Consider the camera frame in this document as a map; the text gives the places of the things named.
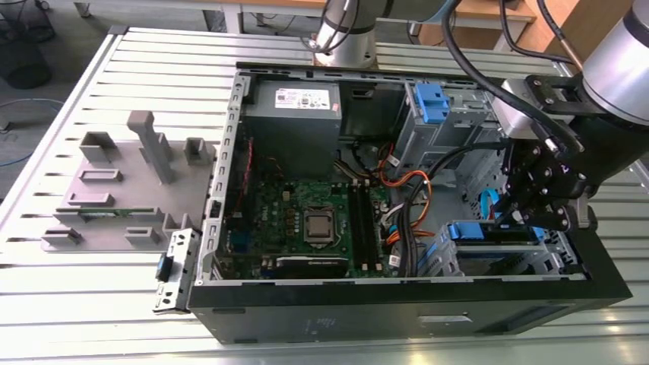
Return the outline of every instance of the slotted aluminum platform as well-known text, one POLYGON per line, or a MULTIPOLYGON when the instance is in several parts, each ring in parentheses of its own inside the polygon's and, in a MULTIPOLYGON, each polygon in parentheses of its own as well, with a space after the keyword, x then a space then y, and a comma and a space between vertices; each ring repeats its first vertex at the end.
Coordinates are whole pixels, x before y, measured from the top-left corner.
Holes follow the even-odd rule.
MULTIPOLYGON (((442 48, 379 43, 386 70, 460 74, 442 48)), ((556 74, 546 61, 467 52, 494 77, 556 74)), ((646 363, 649 347, 649 195, 634 166, 591 201, 599 235, 634 298, 506 338, 222 346, 191 315, 154 316, 157 254, 55 254, 39 235, 55 224, 78 167, 79 138, 106 131, 135 140, 130 110, 154 112, 169 141, 221 140, 237 61, 307 65, 295 38, 131 28, 106 37, 31 159, 0 205, 0 360, 114 363, 646 363)))

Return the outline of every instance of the cpu socket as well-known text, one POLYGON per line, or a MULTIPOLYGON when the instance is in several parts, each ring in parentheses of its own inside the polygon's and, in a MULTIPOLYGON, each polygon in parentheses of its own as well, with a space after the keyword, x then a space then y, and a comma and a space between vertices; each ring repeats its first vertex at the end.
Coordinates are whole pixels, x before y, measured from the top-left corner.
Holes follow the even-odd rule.
POLYGON ((335 240, 333 210, 326 207, 309 207, 303 210, 303 242, 322 249, 335 240))

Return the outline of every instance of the open computer tower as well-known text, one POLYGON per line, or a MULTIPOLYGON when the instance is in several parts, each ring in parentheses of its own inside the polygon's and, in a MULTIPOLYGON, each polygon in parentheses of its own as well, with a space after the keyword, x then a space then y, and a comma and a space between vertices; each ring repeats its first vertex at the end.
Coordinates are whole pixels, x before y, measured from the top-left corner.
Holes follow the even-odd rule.
POLYGON ((418 226, 434 236, 399 275, 387 242, 407 187, 375 171, 392 181, 502 138, 470 80, 237 67, 201 232, 173 235, 155 312, 189 311, 225 344, 338 341, 514 334, 630 297, 594 230, 492 225, 499 151, 434 176, 418 226))

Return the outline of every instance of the power supply label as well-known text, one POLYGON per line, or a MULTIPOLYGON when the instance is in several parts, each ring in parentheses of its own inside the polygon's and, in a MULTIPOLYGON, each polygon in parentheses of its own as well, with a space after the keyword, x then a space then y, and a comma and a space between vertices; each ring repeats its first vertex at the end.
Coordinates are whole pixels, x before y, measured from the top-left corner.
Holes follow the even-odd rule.
POLYGON ((278 89, 274 92, 274 107, 279 109, 329 110, 329 91, 309 89, 278 89))

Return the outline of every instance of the green motherboard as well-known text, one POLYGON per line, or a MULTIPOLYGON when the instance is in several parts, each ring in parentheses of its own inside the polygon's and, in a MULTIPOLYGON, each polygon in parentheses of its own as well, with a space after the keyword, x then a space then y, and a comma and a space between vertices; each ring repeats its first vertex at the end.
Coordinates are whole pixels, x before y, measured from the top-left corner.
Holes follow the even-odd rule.
POLYGON ((347 262, 345 277, 382 278, 391 276, 387 257, 379 246, 378 218, 387 206, 383 187, 367 188, 366 211, 371 219, 374 264, 354 262, 354 234, 350 216, 349 183, 266 182, 255 189, 251 229, 231 231, 227 245, 233 272, 238 279, 273 278, 266 268, 281 257, 339 258, 347 262))

